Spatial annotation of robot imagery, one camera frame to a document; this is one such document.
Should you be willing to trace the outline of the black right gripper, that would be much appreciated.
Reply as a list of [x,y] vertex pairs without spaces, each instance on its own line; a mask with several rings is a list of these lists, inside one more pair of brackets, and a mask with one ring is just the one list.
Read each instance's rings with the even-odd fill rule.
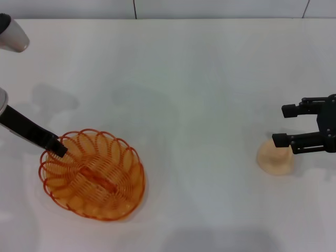
[[272,140],[275,147],[291,147],[293,154],[323,151],[335,153],[335,94],[328,97],[302,98],[298,105],[283,105],[281,110],[285,118],[317,114],[319,131],[304,134],[274,133]]

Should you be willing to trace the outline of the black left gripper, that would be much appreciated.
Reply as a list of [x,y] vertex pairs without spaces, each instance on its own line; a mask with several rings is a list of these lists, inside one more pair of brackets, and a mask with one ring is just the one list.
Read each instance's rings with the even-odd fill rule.
[[63,158],[68,151],[55,134],[32,122],[11,106],[6,106],[1,114],[1,125],[60,158]]

